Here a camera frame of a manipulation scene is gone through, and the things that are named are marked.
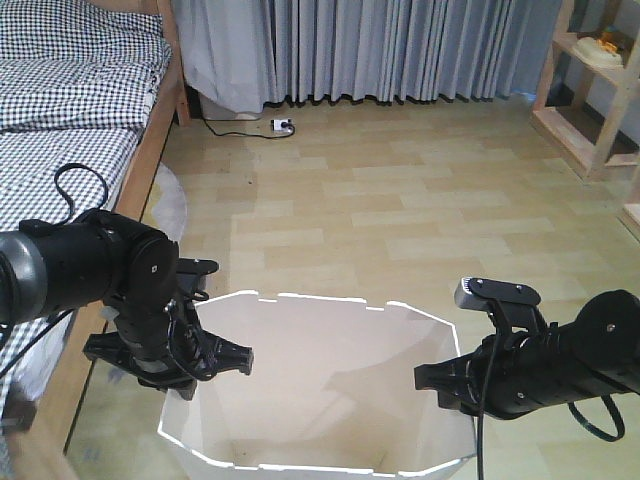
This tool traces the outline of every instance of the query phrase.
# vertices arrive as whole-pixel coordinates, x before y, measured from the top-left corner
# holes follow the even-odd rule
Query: wooden shelf
[[[614,22],[619,5],[617,0],[608,2],[601,27]],[[602,68],[589,64],[574,51],[579,34],[567,31],[573,11],[574,0],[564,0],[538,84],[533,106],[533,126],[561,149],[567,163],[581,178],[630,179],[638,163],[638,152],[618,148],[616,139],[631,100],[640,96],[640,48],[631,50],[624,67]],[[545,106],[555,67],[562,53],[578,59],[585,66],[568,112]],[[613,86],[615,93],[611,107],[605,113],[602,125],[593,125],[592,121],[576,122],[567,113],[575,115],[583,110],[595,77],[602,77]]]
[[[582,125],[578,122],[570,122],[568,117],[578,117],[575,109],[570,107],[545,107],[534,110],[532,125],[543,137],[558,146],[569,166],[581,177],[589,173],[595,154],[595,145],[590,141],[590,134],[599,130],[600,126],[595,120],[586,114],[579,115]],[[614,147],[614,153],[605,168],[598,173],[597,179],[624,179],[630,178],[637,166],[637,152],[625,152],[624,147]]]
[[[582,55],[580,55],[578,52],[576,52],[573,49],[574,45],[578,43],[577,33],[572,33],[572,32],[560,33],[555,36],[555,38],[553,39],[553,43],[555,46],[560,48],[561,51],[565,52],[571,57],[574,57],[580,60],[586,68],[588,68],[595,74],[601,76],[602,78],[606,79],[613,86],[617,87],[620,85],[621,77],[622,77],[622,74],[624,73],[624,67],[602,68],[602,67],[591,65],[590,63],[585,61]],[[640,94],[640,81],[638,81],[636,94]]]
[[[640,203],[625,203],[618,218],[640,240]]]

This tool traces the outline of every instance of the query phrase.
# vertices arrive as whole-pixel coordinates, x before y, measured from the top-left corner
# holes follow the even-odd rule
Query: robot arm
[[[485,381],[484,409],[501,419],[640,393],[640,301],[629,292],[596,296],[563,326],[546,324],[540,296],[525,285],[465,278],[455,299],[461,308],[487,312],[496,334],[473,353],[415,369],[416,388],[437,390],[441,407],[477,416]]]
[[[179,259],[164,233],[104,210],[62,226],[23,221],[18,231],[0,233],[0,323],[10,327],[102,300],[117,332],[91,335],[85,354],[143,386],[191,399],[197,380],[232,369],[248,375],[253,361],[251,348],[200,327],[197,284],[217,268]]]

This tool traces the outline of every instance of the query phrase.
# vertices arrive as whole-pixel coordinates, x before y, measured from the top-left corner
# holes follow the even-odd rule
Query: white bin
[[[434,480],[475,454],[471,418],[414,389],[414,367],[459,355],[450,323],[397,302],[252,291],[197,310],[255,361],[191,402],[167,394],[158,432],[193,480]]]

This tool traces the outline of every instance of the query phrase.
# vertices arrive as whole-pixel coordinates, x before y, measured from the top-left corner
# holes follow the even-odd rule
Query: checkered bedsheet
[[[159,17],[81,0],[0,1],[0,131],[144,128],[171,58],[161,35]]]
[[[22,219],[67,216],[53,184],[67,163],[98,171],[117,195],[170,55],[159,16],[108,12],[84,0],[0,0],[0,231]],[[60,184],[78,213],[102,197],[101,183],[84,170],[64,173]],[[16,327],[0,369],[44,325]],[[27,363],[0,381],[0,415]],[[8,473],[3,451],[0,438],[0,477]]]

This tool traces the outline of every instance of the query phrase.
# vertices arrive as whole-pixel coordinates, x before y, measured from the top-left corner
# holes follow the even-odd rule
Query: gray curtain
[[[174,0],[187,82],[265,102],[534,92],[560,0]]]

